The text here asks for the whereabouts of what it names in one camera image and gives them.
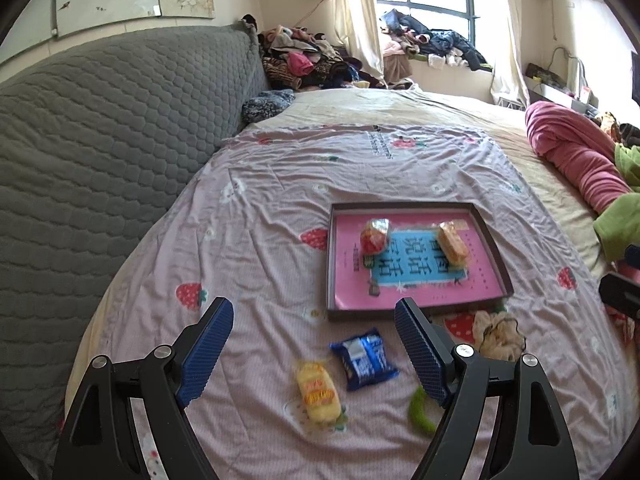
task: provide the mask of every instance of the wrapped bread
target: wrapped bread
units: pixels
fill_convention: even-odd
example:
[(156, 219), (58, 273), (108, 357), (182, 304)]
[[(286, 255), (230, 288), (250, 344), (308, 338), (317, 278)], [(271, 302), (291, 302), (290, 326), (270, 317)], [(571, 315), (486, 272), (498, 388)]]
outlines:
[(453, 222), (443, 222), (438, 228), (438, 243), (449, 265), (463, 269), (469, 258), (469, 249), (463, 242)]
[(318, 424), (333, 424), (342, 413), (342, 405), (329, 372), (318, 362), (302, 361), (296, 379), (309, 418)]
[(369, 220), (360, 233), (362, 254), (374, 256), (382, 253), (389, 243), (389, 227), (387, 218)]

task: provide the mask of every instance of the blue snack package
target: blue snack package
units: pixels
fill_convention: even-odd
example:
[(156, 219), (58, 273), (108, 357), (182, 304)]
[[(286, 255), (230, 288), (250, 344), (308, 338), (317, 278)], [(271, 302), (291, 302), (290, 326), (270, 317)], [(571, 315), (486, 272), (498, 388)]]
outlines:
[(388, 381), (399, 374), (397, 368), (386, 362), (385, 345), (375, 328), (329, 346), (344, 365), (350, 392), (368, 384)]

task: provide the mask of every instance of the brown tray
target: brown tray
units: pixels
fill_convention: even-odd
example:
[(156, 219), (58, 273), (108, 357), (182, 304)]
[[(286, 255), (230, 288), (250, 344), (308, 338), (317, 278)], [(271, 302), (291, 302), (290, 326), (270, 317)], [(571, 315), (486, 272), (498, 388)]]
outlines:
[[(373, 218), (391, 220), (393, 247), (376, 258), (373, 269), (367, 269), (360, 253), (359, 235), (366, 221)], [(465, 278), (452, 278), (446, 259), (443, 262), (438, 256), (442, 253), (433, 252), (436, 247), (432, 240), (434, 225), (449, 220), (458, 223), (459, 233), (470, 249)], [(394, 231), (399, 232), (396, 239)], [(419, 269), (422, 274), (414, 272)], [(376, 292), (370, 285), (374, 273), (381, 282), (379, 296), (371, 295)], [(396, 277), (397, 285), (389, 283)], [(513, 285), (500, 251), (473, 204), (367, 202), (332, 205), (327, 252), (329, 320), (393, 319), (396, 302), (405, 297), (414, 298), (425, 314), (448, 314), (494, 309), (512, 295)]]

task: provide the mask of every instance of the window frame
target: window frame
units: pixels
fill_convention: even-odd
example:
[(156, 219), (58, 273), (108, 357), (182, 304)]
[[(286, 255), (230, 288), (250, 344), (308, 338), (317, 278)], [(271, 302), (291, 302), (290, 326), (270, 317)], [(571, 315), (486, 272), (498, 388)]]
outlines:
[(439, 12), (441, 14), (450, 14), (451, 16), (464, 18), (468, 22), (469, 42), (472, 45), (476, 44), (476, 19), (479, 18), (479, 16), (476, 16), (476, 12), (474, 8), (474, 0), (466, 0), (466, 12), (461, 12), (459, 10), (453, 10), (453, 9), (446, 9), (445, 7), (416, 4), (416, 3), (413, 3), (411, 0), (406, 0), (405, 2), (396, 2), (393, 0), (376, 0), (376, 3), (395, 6), (395, 7), (409, 7), (409, 10), (411, 9), (430, 10), (431, 12)]

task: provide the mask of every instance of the gray padded cover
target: gray padded cover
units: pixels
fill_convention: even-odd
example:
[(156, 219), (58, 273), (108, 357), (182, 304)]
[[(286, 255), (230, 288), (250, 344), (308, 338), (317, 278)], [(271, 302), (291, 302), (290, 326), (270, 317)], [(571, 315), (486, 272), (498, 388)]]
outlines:
[(30, 462), (53, 463), (112, 277), (267, 86), (242, 25), (113, 36), (0, 85), (0, 428)]

